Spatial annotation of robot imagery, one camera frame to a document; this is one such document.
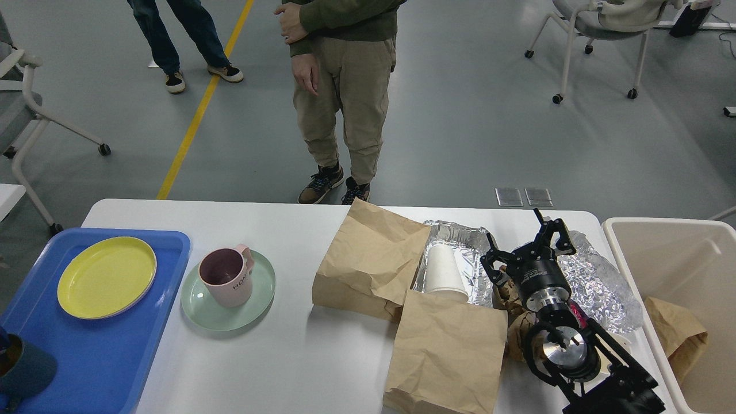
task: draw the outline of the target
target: dark blue cup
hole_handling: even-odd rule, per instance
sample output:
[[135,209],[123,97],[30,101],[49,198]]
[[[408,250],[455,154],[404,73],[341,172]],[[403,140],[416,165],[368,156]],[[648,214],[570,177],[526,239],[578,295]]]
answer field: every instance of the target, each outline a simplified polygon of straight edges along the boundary
[[56,359],[19,336],[9,334],[8,361],[0,372],[0,393],[10,397],[6,411],[15,411],[21,400],[34,396],[51,384]]

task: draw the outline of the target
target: aluminum foil tray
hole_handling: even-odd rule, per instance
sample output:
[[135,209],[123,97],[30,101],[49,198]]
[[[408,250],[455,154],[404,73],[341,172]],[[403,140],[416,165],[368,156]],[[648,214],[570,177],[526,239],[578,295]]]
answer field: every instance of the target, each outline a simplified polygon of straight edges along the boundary
[[424,292],[424,278],[427,273],[427,257],[429,249],[436,245],[448,245],[455,253],[460,276],[463,278],[468,303],[492,308],[494,304],[493,286],[481,266],[483,256],[490,245],[485,228],[471,228],[454,222],[426,221],[432,229],[429,232],[427,245],[419,265],[414,290]]

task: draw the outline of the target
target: person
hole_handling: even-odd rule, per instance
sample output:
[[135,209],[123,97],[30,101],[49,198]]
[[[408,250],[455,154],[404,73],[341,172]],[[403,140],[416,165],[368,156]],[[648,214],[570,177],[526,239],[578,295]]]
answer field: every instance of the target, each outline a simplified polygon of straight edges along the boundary
[[[317,163],[298,203],[319,203],[344,181],[343,204],[368,201],[396,65],[396,12],[405,1],[282,0],[274,11],[291,50],[297,124]],[[350,153],[347,180],[335,136],[338,110]]]
[[[202,3],[199,0],[167,0],[167,2],[177,20],[197,45],[199,53],[207,62],[207,70],[230,83],[242,81],[243,73],[231,65],[225,56],[212,16]],[[133,17],[151,46],[153,61],[166,74],[166,90],[171,94],[184,92],[186,84],[179,67],[179,54],[158,15],[156,1],[128,0],[128,4],[133,9]]]

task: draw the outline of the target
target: green sweater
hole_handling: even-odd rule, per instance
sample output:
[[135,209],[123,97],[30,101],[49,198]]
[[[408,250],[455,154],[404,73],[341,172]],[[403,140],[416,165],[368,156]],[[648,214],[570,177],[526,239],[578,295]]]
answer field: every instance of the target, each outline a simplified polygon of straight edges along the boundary
[[291,45],[291,56],[312,53],[310,38],[384,41],[396,35],[396,10],[406,0],[281,0],[301,4],[300,21],[309,36]]

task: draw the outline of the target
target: khaki pants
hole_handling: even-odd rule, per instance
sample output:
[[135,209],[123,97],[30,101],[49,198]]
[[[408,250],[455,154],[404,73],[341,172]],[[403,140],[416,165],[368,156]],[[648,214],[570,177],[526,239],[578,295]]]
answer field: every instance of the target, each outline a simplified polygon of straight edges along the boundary
[[396,64],[395,44],[395,39],[315,38],[312,47],[319,63],[319,96],[298,85],[294,90],[297,123],[320,166],[333,166],[338,160],[335,114],[342,111],[350,174],[357,184],[369,183],[375,176],[389,108],[389,78]]

